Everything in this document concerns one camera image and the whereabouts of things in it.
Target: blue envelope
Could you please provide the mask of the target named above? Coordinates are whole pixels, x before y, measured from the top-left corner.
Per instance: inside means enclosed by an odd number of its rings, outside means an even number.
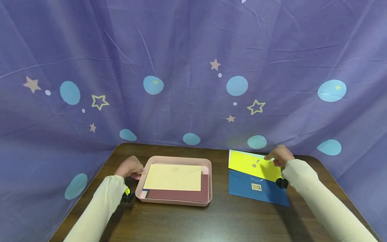
[[[228,194],[290,207],[286,189],[272,181],[229,170]]]

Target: yellow envelope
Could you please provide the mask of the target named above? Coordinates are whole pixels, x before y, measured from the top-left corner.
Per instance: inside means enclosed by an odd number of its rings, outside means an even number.
[[[281,168],[264,156],[230,150],[228,168],[275,182],[281,177]]]
[[[143,189],[200,191],[200,165],[151,164]]]

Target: light blue circle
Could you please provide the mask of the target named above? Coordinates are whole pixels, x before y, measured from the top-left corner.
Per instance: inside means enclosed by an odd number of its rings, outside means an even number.
[[[187,133],[183,136],[183,141],[187,145],[197,145],[200,143],[200,137],[193,133]]]
[[[336,102],[344,97],[347,86],[339,80],[329,80],[324,82],[317,91],[319,97],[326,102]]]
[[[137,140],[137,136],[135,134],[133,134],[133,132],[128,130],[128,129],[121,130],[120,137],[122,139],[126,139],[127,141],[136,141]]]
[[[76,175],[70,184],[67,186],[65,191],[65,199],[71,200],[79,196],[87,185],[87,175],[81,173]]]
[[[341,152],[341,144],[335,139],[328,139],[317,146],[317,149],[327,155],[338,155]]]
[[[262,149],[267,145],[267,141],[265,137],[261,135],[255,135],[247,140],[247,144],[253,149]]]
[[[159,94],[163,88],[163,81],[155,76],[147,76],[144,78],[144,88],[145,91],[149,94],[156,95]]]
[[[247,91],[248,82],[243,76],[234,76],[228,80],[226,89],[230,95],[240,96]]]
[[[60,85],[60,96],[70,105],[76,105],[80,100],[80,91],[77,85],[71,81],[65,81]]]

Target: maroon envelope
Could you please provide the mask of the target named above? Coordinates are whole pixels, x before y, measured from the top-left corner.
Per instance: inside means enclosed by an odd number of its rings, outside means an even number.
[[[149,190],[146,198],[206,203],[208,202],[208,175],[202,174],[200,191]]]

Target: star pattern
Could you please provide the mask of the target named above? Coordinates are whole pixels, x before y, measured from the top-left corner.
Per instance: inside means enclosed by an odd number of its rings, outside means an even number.
[[[26,77],[27,82],[23,84],[23,86],[28,87],[32,93],[35,93],[36,90],[41,90],[38,86],[37,80],[31,80],[29,77]]]
[[[249,109],[251,111],[251,115],[255,114],[255,113],[263,113],[264,111],[262,110],[263,106],[265,105],[266,103],[260,103],[258,102],[257,100],[254,100],[254,103],[253,105],[251,106],[248,106],[247,109]],[[254,110],[253,107],[255,105],[259,105],[259,109],[257,110]]]
[[[220,66],[220,64],[218,63],[217,59],[215,59],[213,62],[210,62],[211,64],[211,70],[218,70],[218,67]]]
[[[106,96],[105,95],[102,95],[102,96],[96,96],[96,95],[91,95],[91,97],[93,98],[93,103],[91,104],[92,107],[97,107],[98,110],[100,111],[102,109],[103,106],[108,106],[110,105],[108,102],[106,102],[105,98]],[[102,98],[102,104],[98,105],[96,104],[96,99],[101,99]]]
[[[226,119],[227,119],[228,122],[230,123],[230,122],[234,122],[235,117],[233,117],[233,116],[230,115],[230,117],[228,117],[228,118],[226,118]]]
[[[94,133],[96,132],[96,126],[93,124],[90,124],[90,131],[93,131]]]

